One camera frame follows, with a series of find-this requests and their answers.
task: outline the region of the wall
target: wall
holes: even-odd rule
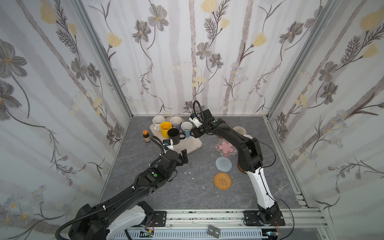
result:
[[[270,116],[336,239],[384,231],[384,4],[341,1]]]
[[[0,235],[52,239],[97,203],[128,118],[70,1],[2,1],[0,36]]]
[[[267,113],[326,4],[82,2],[134,114]]]

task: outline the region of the white tray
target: white tray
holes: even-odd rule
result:
[[[185,122],[184,119],[178,114],[175,114],[175,115],[172,115],[171,117],[166,118],[165,121],[169,122],[170,119],[174,116],[180,117],[181,123]],[[163,135],[161,134],[161,130],[158,132],[155,131],[155,125],[154,124],[151,124],[149,126],[149,129],[151,130],[152,134],[154,136],[158,137],[161,141],[167,139],[167,138],[163,137]],[[202,145],[203,145],[203,143],[201,142],[200,138],[194,138],[194,137],[190,136],[190,137],[186,137],[185,139],[181,139],[179,144],[173,145],[173,149],[174,149],[174,151],[176,151],[178,153],[181,153],[182,150],[186,149],[187,153],[190,153],[190,152],[193,152],[196,149],[200,148]]]

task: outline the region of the pink flower coaster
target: pink flower coaster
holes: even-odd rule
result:
[[[228,157],[229,155],[236,155],[237,149],[224,138],[220,139],[216,144],[215,149],[220,152],[222,157]]]

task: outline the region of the black mug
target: black mug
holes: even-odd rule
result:
[[[178,129],[173,127],[168,130],[168,137],[169,139],[172,139],[173,145],[176,145],[176,144],[179,144],[180,139],[185,138],[185,135],[184,135],[184,138],[180,137]]]

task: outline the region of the small brown bottle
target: small brown bottle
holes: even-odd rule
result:
[[[148,133],[147,130],[143,131],[143,137],[144,137],[144,141],[145,142],[150,142],[151,141],[151,138],[149,137],[149,133]]]

